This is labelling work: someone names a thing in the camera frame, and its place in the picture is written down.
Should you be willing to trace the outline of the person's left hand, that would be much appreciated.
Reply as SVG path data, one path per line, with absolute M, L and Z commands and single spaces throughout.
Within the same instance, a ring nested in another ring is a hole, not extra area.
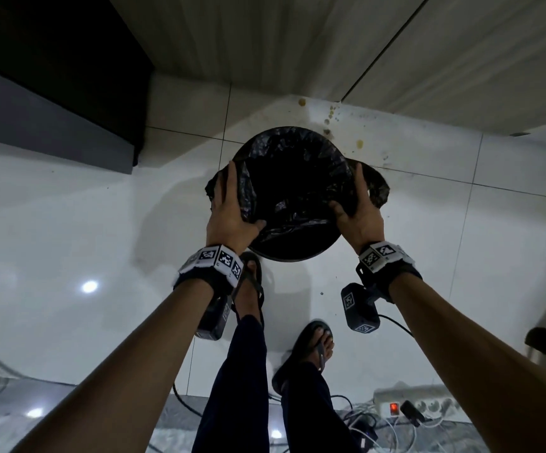
M 206 246 L 222 244 L 241 255 L 255 238 L 245 238 L 244 221 L 237 197 L 237 171 L 235 163 L 228 164 L 227 177 L 217 177 L 211 203 L 211 217 L 207 224 Z

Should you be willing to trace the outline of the person's right hand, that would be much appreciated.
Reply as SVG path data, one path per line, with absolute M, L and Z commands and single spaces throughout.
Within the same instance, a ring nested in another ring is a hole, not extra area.
M 356 167 L 354 185 L 358 201 L 356 211 L 350 216 L 352 224 L 338 229 L 356 254 L 359 255 L 371 243 L 384 241 L 385 235 L 383 218 L 379 208 L 375 207 L 371 202 L 361 163 L 358 163 Z

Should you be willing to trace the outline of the person's right forearm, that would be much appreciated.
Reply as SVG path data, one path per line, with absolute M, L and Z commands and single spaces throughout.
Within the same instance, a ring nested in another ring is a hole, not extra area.
M 546 369 L 413 274 L 389 287 L 416 342 L 491 453 L 546 453 Z

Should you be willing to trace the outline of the person's left forearm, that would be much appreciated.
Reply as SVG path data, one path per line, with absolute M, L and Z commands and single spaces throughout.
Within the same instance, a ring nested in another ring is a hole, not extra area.
M 212 296 L 180 284 L 11 453 L 145 453 Z

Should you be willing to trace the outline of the white marker wristband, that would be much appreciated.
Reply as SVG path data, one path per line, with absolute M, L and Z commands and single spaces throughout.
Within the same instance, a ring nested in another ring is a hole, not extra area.
M 243 266 L 242 260 L 230 248 L 222 244 L 207 246 L 181 266 L 173 289 L 187 280 L 199 279 L 210 285 L 215 297 L 229 296 L 239 284 Z
M 373 242 L 362 248 L 356 272 L 367 290 L 391 304 L 394 301 L 390 296 L 390 284 L 400 274 L 422 279 L 414 260 L 399 245 L 386 241 Z

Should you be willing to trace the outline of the black sandal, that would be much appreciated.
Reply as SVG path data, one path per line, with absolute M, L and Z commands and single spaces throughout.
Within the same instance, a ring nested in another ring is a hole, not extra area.
M 236 297 L 239 293 L 240 288 L 246 282 L 252 284 L 253 288 L 257 293 L 257 301 L 259 306 L 260 314 L 260 324 L 262 328 L 265 327 L 264 317 L 262 312 L 262 306 L 265 300 L 264 290 L 262 287 L 262 263 L 257 254 L 252 251 L 244 251 L 240 256 L 240 260 L 243 263 L 243 269 L 238 281 L 238 284 L 231 295 L 231 310 L 236 315 L 236 320 L 239 322 L 240 316 L 236 309 Z
M 297 366 L 303 362 L 310 362 L 309 358 L 316 353 L 315 367 L 319 373 L 325 369 L 329 360 L 325 342 L 333 340 L 329 325 L 323 320 L 313 320 L 303 328 L 294 346 L 284 363 L 276 370 L 272 377 L 272 388 L 277 395 L 282 396 L 283 388 Z

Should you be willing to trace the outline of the person's left leg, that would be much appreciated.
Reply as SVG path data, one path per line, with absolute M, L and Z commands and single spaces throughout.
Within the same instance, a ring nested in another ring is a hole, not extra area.
M 214 381 L 192 453 L 269 453 L 267 347 L 257 293 L 242 285 L 227 357 Z

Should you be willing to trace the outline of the person's leg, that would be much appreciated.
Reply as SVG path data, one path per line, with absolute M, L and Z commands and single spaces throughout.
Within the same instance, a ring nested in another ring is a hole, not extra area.
M 242 285 L 227 357 L 214 381 L 192 453 L 269 453 L 267 347 L 257 293 Z
M 333 353 L 333 340 L 325 342 Z M 281 406 L 289 453 L 361 453 L 349 428 L 335 411 L 329 386 L 310 362 L 299 364 L 283 388 Z

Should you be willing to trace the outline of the light wood cabinet door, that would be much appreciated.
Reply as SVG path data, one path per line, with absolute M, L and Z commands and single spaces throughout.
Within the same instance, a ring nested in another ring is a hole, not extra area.
M 499 135 L 546 125 L 546 0 L 425 0 L 343 102 Z
M 425 0 L 109 0 L 156 70 L 340 101 Z

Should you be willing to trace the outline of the person's right leg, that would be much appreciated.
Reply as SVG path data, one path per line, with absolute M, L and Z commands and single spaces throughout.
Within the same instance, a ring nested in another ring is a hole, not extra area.
M 325 342 L 333 353 L 333 340 Z M 349 428 L 335 411 L 329 386 L 310 362 L 299 364 L 283 388 L 281 406 L 289 453 L 361 453 Z

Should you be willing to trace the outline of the white power strip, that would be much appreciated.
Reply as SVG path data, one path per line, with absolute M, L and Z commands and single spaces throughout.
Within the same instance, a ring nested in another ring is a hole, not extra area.
M 410 402 L 427 420 L 442 418 L 457 423 L 471 422 L 463 407 L 444 385 L 377 389 L 373 393 L 373 402 L 383 418 L 399 417 L 403 414 L 400 407 Z

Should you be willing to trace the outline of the black power plug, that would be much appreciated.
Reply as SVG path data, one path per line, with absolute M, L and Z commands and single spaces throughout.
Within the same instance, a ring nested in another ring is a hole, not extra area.
M 426 417 L 423 415 L 423 413 L 418 410 L 418 408 L 416 408 L 415 405 L 409 400 L 403 402 L 399 409 L 401 414 L 407 418 L 410 424 L 412 424 L 412 426 L 415 428 L 418 428 L 426 422 Z

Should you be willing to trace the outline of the dark cabinet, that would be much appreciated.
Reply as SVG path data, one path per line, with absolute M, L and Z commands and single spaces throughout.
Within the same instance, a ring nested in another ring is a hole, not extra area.
M 0 0 L 0 143 L 131 174 L 154 66 L 109 0 Z

